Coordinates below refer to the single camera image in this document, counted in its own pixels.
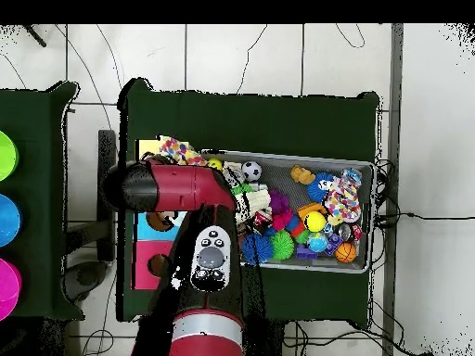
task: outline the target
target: pink block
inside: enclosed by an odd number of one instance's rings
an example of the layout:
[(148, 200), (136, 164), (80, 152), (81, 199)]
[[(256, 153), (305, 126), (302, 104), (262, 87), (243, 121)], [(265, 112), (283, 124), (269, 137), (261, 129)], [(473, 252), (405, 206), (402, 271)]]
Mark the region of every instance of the pink block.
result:
[(138, 240), (136, 243), (135, 287), (132, 289), (157, 289), (160, 279), (148, 271), (148, 261), (157, 254), (170, 255), (173, 242), (165, 240)]

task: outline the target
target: green table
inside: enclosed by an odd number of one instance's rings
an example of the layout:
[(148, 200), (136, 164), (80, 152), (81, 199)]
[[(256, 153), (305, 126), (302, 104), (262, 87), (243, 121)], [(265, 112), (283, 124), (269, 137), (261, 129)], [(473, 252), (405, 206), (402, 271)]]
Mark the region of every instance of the green table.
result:
[[(311, 95), (213, 95), (153, 92), (132, 79), (120, 96), (120, 160), (135, 159), (135, 140), (174, 136), (194, 148), (274, 153), (374, 162), (379, 98)], [(118, 249), (117, 315), (131, 321), (147, 312), (151, 291), (132, 290), (133, 214), (125, 213)], [(245, 312), (249, 267), (243, 267)], [(322, 273), (262, 269), (267, 317), (279, 320), (350, 320), (366, 326), (368, 272)]]
[(22, 275), (13, 316), (83, 318), (61, 288), (66, 239), (62, 131), (76, 90), (76, 83), (58, 83), (45, 92), (0, 90), (0, 130), (19, 151), (19, 165), (0, 182), (0, 193), (15, 201), (23, 216), (17, 237), (0, 248), (0, 258)]

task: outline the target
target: blue block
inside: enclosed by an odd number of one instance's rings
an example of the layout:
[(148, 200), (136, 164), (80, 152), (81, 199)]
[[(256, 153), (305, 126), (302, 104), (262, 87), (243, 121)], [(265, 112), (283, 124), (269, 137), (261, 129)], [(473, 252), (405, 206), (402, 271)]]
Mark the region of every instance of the blue block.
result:
[(147, 222), (146, 213), (138, 213), (137, 240), (169, 240), (174, 241), (178, 235), (179, 226), (174, 226), (170, 231), (155, 231)]

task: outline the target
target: gray bin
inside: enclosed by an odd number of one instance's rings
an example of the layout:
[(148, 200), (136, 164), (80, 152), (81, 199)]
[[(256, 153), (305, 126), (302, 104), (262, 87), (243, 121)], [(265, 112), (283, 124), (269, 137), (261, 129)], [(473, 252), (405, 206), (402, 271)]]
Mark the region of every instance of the gray bin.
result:
[(358, 199), (362, 215), (358, 220), (364, 234), (360, 240), (359, 254), (350, 263), (341, 263), (335, 257), (320, 253), (317, 260), (297, 260), (290, 258), (285, 261), (268, 261), (261, 264), (263, 268), (309, 270), (335, 273), (363, 273), (371, 264), (373, 245), (373, 221), (375, 217), (376, 167), (371, 162), (349, 161), (344, 159), (315, 159), (299, 156), (281, 156), (273, 154), (247, 153), (239, 151), (202, 150), (205, 159), (240, 162), (256, 161), (263, 168), (259, 183), (267, 184), (269, 189), (275, 188), (289, 197), (292, 211), (308, 205), (313, 201), (307, 195), (307, 186), (295, 183), (290, 177), (290, 169), (299, 164), (310, 172), (328, 172), (341, 176), (341, 170), (354, 168), (362, 173), (362, 184), (358, 188)]

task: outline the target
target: tennis ball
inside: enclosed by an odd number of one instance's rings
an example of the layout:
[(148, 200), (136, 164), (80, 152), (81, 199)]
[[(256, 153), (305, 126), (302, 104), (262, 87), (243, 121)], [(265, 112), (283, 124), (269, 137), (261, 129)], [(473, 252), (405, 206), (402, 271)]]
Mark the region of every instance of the tennis ball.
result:
[(223, 171), (223, 163), (219, 159), (208, 159), (208, 166), (218, 171)]
[(322, 213), (311, 211), (305, 216), (303, 223), (310, 232), (320, 232), (325, 227), (327, 220)]
[(337, 260), (343, 263), (348, 263), (356, 258), (356, 247), (351, 243), (341, 243), (335, 251)]

